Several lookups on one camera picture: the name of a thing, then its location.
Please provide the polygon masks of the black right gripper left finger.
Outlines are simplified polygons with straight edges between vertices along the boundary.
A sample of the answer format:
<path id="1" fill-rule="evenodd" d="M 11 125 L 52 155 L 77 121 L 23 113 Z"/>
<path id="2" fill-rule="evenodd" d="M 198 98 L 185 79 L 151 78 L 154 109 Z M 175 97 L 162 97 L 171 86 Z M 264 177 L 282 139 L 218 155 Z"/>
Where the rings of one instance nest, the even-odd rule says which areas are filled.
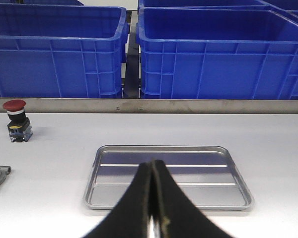
<path id="1" fill-rule="evenodd" d="M 141 163 L 126 192 L 86 238 L 146 238 L 148 236 L 151 163 Z"/>

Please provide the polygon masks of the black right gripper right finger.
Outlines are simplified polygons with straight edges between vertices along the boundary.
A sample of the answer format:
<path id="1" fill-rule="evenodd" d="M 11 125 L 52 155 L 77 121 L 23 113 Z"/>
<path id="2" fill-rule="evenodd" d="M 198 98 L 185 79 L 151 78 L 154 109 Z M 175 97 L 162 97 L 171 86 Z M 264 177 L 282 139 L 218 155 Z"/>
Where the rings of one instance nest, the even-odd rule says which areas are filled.
<path id="1" fill-rule="evenodd" d="M 151 208 L 162 238 L 230 237 L 191 202 L 162 160 L 151 167 Z"/>

